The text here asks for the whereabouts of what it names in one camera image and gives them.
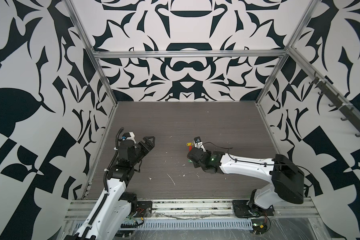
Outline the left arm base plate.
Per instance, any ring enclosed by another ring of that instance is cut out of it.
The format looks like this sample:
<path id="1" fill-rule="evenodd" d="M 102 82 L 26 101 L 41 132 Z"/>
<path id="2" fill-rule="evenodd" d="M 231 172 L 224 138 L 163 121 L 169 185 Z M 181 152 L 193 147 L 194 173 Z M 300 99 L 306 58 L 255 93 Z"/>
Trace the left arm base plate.
<path id="1" fill-rule="evenodd" d="M 132 217 L 147 217 L 152 213 L 153 202 L 138 200 L 136 205 L 132 205 Z"/>

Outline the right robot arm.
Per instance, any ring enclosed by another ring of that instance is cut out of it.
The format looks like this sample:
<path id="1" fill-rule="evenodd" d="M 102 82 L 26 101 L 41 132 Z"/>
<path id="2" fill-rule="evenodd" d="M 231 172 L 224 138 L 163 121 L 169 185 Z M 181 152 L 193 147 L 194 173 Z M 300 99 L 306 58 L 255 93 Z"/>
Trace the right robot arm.
<path id="1" fill-rule="evenodd" d="M 250 200 L 245 203 L 244 210 L 250 215 L 257 215 L 283 201 L 296 205 L 304 202 L 305 174 L 284 155 L 254 159 L 193 147 L 187 158 L 195 168 L 201 168 L 206 173 L 236 174 L 266 181 L 268 184 L 253 190 Z"/>

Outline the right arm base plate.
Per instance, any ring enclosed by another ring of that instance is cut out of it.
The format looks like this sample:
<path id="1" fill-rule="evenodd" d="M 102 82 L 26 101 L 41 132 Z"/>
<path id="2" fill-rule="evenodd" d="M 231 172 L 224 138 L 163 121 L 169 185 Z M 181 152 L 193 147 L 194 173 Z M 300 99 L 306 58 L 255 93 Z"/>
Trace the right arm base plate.
<path id="1" fill-rule="evenodd" d="M 268 209 L 262 209 L 250 200 L 233 200 L 232 201 L 234 215 L 237 218 L 260 218 L 265 216 L 274 216 L 274 208 L 270 206 Z"/>

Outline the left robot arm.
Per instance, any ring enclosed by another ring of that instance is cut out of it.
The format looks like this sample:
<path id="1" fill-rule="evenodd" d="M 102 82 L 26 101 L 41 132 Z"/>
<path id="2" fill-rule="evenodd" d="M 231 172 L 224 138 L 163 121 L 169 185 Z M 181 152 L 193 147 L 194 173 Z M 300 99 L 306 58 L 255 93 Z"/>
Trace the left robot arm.
<path id="1" fill-rule="evenodd" d="M 104 189 L 81 227 L 66 240 L 112 240 L 125 219 L 136 213 L 138 198 L 126 192 L 143 158 L 155 147 L 154 136 L 136 142 L 132 132 L 117 136 L 115 155 L 103 176 Z"/>

